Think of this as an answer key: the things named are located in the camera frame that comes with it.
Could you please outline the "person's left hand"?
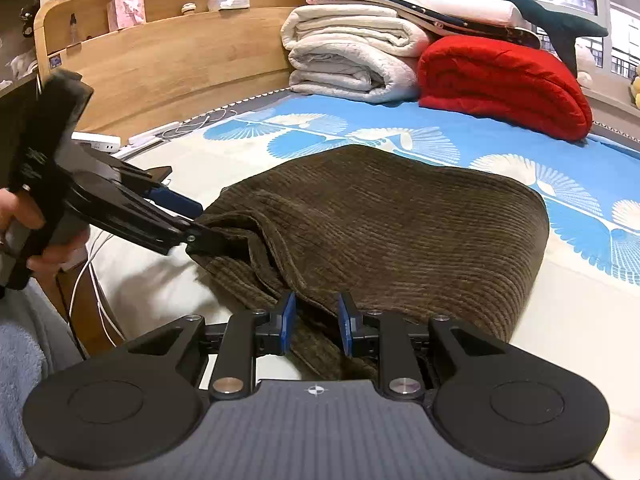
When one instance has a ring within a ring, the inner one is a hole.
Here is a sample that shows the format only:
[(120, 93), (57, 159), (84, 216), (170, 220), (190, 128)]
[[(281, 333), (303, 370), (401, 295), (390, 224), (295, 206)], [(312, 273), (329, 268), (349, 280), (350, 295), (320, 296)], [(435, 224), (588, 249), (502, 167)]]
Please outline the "person's left hand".
[(8, 188), (1, 190), (1, 234), (10, 232), (12, 245), (24, 242), (18, 251), (24, 260), (24, 266), (40, 281), (49, 281), (69, 264), (86, 247), (90, 230), (78, 231), (66, 242), (44, 242), (50, 236), (44, 229), (46, 219), (36, 202), (26, 191), (11, 192)]

